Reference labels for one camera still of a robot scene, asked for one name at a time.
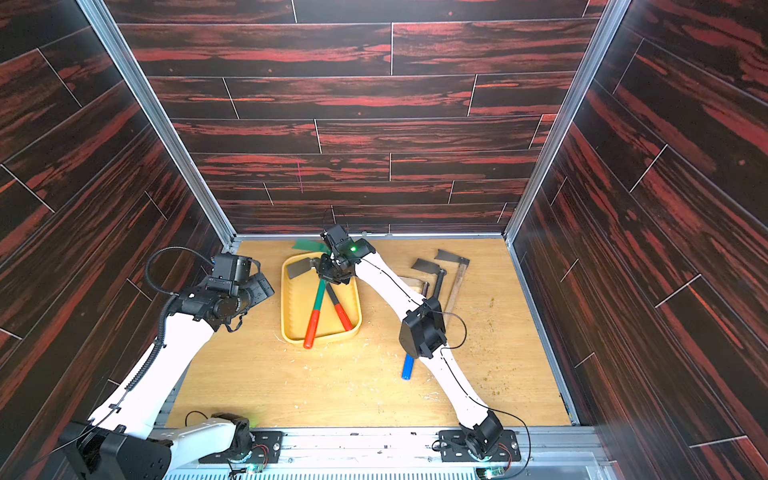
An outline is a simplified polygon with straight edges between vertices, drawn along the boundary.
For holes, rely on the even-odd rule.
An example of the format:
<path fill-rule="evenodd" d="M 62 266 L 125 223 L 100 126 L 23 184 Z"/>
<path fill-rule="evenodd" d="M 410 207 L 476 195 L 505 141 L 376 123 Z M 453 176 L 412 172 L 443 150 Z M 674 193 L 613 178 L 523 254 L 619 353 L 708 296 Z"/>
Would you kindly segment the green hoe red grip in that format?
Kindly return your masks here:
<path fill-rule="evenodd" d="M 299 239 L 295 241 L 295 244 L 293 246 L 296 250 L 302 250 L 307 252 L 320 252 L 321 254 L 326 254 L 330 252 L 330 249 L 327 245 L 320 243 L 318 241 L 308 240 L 308 239 Z M 317 292 L 315 295 L 315 299 L 313 302 L 313 309 L 307 324 L 307 329 L 305 333 L 305 338 L 303 342 L 303 347 L 305 349 L 311 349 L 314 345 L 316 334 L 317 334 L 317 328 L 319 326 L 319 318 L 324 298 L 324 292 L 326 288 L 326 280 L 321 274 L 318 274 L 319 283 Z"/>

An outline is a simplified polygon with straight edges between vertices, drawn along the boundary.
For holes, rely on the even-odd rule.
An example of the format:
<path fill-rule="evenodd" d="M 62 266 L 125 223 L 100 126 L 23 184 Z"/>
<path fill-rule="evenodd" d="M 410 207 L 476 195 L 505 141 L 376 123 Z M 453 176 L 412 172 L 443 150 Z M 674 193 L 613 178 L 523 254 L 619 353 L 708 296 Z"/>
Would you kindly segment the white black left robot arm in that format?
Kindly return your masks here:
<path fill-rule="evenodd" d="M 220 329 L 233 333 L 243 317 L 274 293 L 258 261 L 221 253 L 200 283 L 171 293 L 151 346 L 87 422 L 71 422 L 60 448 L 79 479 L 162 479 L 213 456 L 245 463 L 257 445 L 248 419 L 217 414 L 200 424 L 154 435 L 162 406 L 202 347 Z"/>

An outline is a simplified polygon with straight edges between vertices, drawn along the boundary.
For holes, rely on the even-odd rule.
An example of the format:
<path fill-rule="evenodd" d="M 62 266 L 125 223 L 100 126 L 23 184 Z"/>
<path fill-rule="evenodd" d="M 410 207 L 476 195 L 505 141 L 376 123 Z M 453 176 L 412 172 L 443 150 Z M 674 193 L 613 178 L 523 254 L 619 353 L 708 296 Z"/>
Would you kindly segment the yellow plastic storage tray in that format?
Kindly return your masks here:
<path fill-rule="evenodd" d="M 303 275 L 290 279 L 286 266 L 308 257 L 320 257 L 320 254 L 318 252 L 311 252 L 292 256 L 285 260 L 281 270 L 281 334 L 288 343 L 301 347 L 303 347 L 307 324 L 313 309 L 319 278 L 315 270 L 310 270 Z M 319 326 L 313 346 L 348 340 L 358 333 L 362 325 L 362 310 L 356 281 L 352 279 L 348 284 L 331 283 L 331 286 L 335 290 L 341 305 L 346 310 L 354 328 L 351 331 L 344 330 L 331 299 L 324 292 Z"/>

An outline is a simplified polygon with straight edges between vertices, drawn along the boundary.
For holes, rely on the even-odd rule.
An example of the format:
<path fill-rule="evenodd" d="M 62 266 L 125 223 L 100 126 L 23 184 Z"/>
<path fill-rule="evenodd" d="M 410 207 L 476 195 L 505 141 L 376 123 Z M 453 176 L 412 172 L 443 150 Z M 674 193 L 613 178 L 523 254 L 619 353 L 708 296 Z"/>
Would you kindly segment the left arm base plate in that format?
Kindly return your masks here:
<path fill-rule="evenodd" d="M 277 464 L 285 432 L 280 430 L 251 430 L 245 443 L 213 453 L 198 460 L 200 464 Z"/>

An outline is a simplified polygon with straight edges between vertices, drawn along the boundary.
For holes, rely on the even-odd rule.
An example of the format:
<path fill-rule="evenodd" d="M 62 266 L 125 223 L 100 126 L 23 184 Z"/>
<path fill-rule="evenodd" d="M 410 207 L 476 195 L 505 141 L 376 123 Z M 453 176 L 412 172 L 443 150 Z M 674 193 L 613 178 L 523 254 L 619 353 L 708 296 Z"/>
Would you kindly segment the black hoe red grip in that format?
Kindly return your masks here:
<path fill-rule="evenodd" d="M 345 331 L 351 331 L 354 328 L 354 326 L 346 310 L 341 305 L 340 300 L 338 299 L 338 296 L 335 293 L 335 290 L 331 286 L 331 283 L 330 283 L 331 278 L 325 273 L 321 272 L 321 265 L 322 265 L 322 261 L 320 257 L 308 257 L 308 258 L 304 258 L 288 264 L 286 266 L 286 271 L 288 273 L 288 277 L 290 279 L 294 279 L 300 275 L 303 275 L 304 273 L 307 273 L 310 270 L 315 270 L 320 280 L 322 290 L 325 293 L 327 293 L 329 298 L 331 299 L 331 302 L 340 320 L 341 325 L 343 326 Z"/>

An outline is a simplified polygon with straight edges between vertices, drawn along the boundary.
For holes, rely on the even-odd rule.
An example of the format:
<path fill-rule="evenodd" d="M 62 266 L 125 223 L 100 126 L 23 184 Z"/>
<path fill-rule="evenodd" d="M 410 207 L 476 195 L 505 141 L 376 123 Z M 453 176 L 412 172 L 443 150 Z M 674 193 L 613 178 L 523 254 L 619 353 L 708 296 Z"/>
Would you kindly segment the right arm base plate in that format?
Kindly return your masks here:
<path fill-rule="evenodd" d="M 466 435 L 460 429 L 447 429 L 438 432 L 433 449 L 440 453 L 444 463 L 466 462 L 520 462 L 522 455 L 514 431 L 504 430 L 499 440 L 486 450 L 484 457 L 474 456 L 466 443 Z"/>

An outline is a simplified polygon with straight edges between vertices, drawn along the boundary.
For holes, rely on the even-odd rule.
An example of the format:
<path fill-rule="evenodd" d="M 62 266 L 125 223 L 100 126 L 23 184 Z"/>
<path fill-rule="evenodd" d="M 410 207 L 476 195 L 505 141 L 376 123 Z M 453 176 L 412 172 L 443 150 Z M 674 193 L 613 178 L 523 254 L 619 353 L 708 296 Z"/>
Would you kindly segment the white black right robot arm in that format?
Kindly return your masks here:
<path fill-rule="evenodd" d="M 407 286 L 373 245 L 364 238 L 353 239 L 343 226 L 324 230 L 321 238 L 329 251 L 320 257 L 319 276 L 335 284 L 346 284 L 356 277 L 387 302 L 400 320 L 400 345 L 407 355 L 427 367 L 443 389 L 468 450 L 481 460 L 490 456 L 503 425 L 496 413 L 481 402 L 458 366 L 448 344 L 439 301 Z"/>

